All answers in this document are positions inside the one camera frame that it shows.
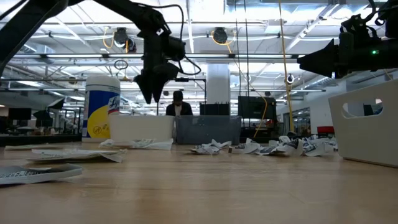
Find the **white bin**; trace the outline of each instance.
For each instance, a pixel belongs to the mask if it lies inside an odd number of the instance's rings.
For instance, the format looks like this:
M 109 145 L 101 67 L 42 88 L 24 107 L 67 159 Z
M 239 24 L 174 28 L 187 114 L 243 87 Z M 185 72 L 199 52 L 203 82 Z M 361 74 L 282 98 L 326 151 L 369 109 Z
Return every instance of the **white bin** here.
M 398 80 L 369 86 L 329 99 L 339 154 L 345 159 L 398 167 Z M 345 103 L 381 99 L 383 110 L 355 117 Z
M 111 139 L 116 142 L 138 139 L 165 141 L 173 138 L 174 116 L 109 116 Z

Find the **man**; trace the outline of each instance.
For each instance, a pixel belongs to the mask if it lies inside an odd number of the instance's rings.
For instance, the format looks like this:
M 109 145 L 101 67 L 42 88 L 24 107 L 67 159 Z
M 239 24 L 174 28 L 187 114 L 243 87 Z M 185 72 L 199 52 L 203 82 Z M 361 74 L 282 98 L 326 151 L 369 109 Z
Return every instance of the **man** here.
M 180 115 L 193 115 L 192 108 L 189 103 L 183 100 L 182 91 L 175 91 L 173 93 L 173 103 L 166 108 L 166 115 L 180 116 Z

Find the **table surface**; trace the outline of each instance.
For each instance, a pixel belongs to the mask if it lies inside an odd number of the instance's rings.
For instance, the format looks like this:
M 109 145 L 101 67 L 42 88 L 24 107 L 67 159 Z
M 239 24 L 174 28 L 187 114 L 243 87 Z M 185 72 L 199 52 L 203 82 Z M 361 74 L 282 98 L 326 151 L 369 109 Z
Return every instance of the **table surface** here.
M 78 163 L 85 168 L 80 176 L 0 187 L 0 223 L 398 222 L 398 169 L 335 152 L 204 156 L 188 148 L 130 150 L 121 164 Z M 27 157 L 29 151 L 1 149 L 0 165 L 37 167 Z

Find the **white column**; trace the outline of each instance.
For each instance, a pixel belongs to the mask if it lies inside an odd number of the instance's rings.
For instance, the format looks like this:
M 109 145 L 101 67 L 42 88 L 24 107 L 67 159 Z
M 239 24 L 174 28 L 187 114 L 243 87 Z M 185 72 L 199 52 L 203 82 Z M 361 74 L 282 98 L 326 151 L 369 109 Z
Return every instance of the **white column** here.
M 231 99 L 228 64 L 207 65 L 207 103 L 227 103 Z

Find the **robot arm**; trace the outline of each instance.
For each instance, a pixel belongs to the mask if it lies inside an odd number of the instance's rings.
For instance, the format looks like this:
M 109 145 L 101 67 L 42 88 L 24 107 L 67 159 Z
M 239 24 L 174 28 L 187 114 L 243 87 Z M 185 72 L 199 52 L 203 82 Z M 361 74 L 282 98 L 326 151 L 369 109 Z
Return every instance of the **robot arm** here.
M 29 0 L 0 30 L 0 77 L 10 59 L 50 17 L 83 0 Z M 159 102 L 164 85 L 180 71 L 168 60 L 176 62 L 185 56 L 185 43 L 170 36 L 163 15 L 145 4 L 129 0 L 95 0 L 108 9 L 133 21 L 144 39 L 144 68 L 134 78 L 147 103 L 152 95 Z

